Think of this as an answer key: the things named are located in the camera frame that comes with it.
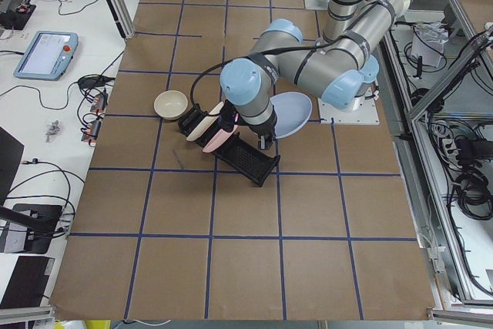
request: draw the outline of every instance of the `yellow object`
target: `yellow object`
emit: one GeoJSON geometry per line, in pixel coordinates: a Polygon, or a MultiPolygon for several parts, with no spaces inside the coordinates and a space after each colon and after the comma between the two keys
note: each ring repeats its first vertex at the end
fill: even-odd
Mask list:
{"type": "Polygon", "coordinates": [[[111,320],[88,320],[84,321],[87,329],[109,329],[111,320]]]}

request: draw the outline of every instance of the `brown cardboard floor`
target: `brown cardboard floor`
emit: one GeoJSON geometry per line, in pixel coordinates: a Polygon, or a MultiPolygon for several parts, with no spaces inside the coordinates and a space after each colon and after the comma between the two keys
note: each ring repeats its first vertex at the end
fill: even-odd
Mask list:
{"type": "MultiPolygon", "coordinates": [[[[141,0],[52,295],[58,319],[426,318],[428,274],[382,111],[379,126],[321,125],[315,104],[268,152],[281,161],[261,188],[153,111],[159,92],[188,94],[279,17],[312,42],[325,14],[303,0],[141,0]]],[[[208,109],[217,74],[196,92],[208,109]]]]}

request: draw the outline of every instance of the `blue joint cap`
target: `blue joint cap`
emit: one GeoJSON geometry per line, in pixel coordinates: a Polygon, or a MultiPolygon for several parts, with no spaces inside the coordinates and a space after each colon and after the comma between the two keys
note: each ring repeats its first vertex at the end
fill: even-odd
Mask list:
{"type": "Polygon", "coordinates": [[[346,71],[324,90],[321,99],[338,109],[348,107],[363,84],[363,76],[356,69],[346,71]]]}
{"type": "Polygon", "coordinates": [[[281,31],[281,32],[287,32],[288,34],[294,36],[296,39],[298,39],[298,42],[303,41],[303,34],[301,33],[301,30],[295,26],[291,21],[284,19],[284,18],[278,18],[267,27],[262,34],[265,34],[266,32],[269,31],[281,31]]]}
{"type": "Polygon", "coordinates": [[[370,55],[370,58],[363,67],[361,67],[360,74],[363,75],[363,81],[369,84],[377,79],[378,71],[380,71],[378,61],[375,57],[370,55]]]}
{"type": "Polygon", "coordinates": [[[234,59],[220,75],[221,88],[235,106],[244,106],[255,99],[262,86],[258,65],[246,58],[234,59]]]}

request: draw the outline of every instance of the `beige bowl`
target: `beige bowl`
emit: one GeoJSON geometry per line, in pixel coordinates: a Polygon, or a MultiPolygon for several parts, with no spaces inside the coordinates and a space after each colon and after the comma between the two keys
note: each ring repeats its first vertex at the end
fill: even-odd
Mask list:
{"type": "Polygon", "coordinates": [[[185,113],[187,107],[187,97],[178,90],[162,92],[154,101],[154,110],[164,119],[178,119],[185,113]]]}

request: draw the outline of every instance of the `light blue plate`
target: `light blue plate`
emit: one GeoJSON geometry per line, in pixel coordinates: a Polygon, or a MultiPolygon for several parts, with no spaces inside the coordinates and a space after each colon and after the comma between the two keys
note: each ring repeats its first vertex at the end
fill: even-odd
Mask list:
{"type": "Polygon", "coordinates": [[[311,99],[301,92],[283,92],[270,98],[277,114],[276,138],[282,139],[300,130],[311,115],[311,99]]]}

